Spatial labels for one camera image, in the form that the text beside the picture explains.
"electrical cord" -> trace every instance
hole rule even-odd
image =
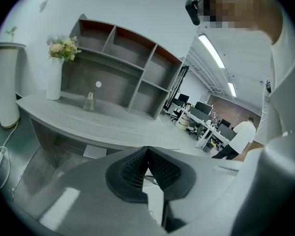
[[[10,136],[11,136],[11,135],[13,134],[13,132],[15,131],[15,129],[16,129],[16,127],[18,126],[18,124],[19,124],[19,123],[17,123],[17,124],[15,125],[15,128],[12,130],[12,132],[9,134],[8,138],[5,140],[3,146],[0,146],[1,153],[2,153],[2,154],[7,153],[7,156],[8,156],[8,174],[6,175],[6,178],[5,178],[4,182],[3,182],[3,184],[0,186],[0,189],[1,189],[2,187],[5,186],[6,182],[8,181],[9,175],[10,175],[10,155],[9,155],[9,150],[6,148],[5,145],[6,145],[6,143],[8,142]]]

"linear light fixture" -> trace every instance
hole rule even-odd
[[[215,62],[217,63],[219,68],[225,68],[220,56],[218,55],[216,49],[212,46],[211,42],[208,40],[207,36],[200,35],[198,39],[204,44],[207,50],[210,52]]]
[[[233,85],[232,83],[228,83],[228,86],[229,86],[230,89],[231,89],[232,95],[233,95],[234,97],[236,97],[236,92],[235,92],[234,85]]]

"pink flower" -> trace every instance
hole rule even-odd
[[[62,45],[61,44],[54,44],[50,47],[50,50],[54,53],[61,51]]]

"cubby shelf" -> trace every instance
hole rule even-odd
[[[63,65],[63,91],[94,91],[101,100],[157,118],[182,67],[178,58],[138,33],[84,14],[70,36],[77,36],[82,52]],[[103,86],[96,89],[96,81]]]

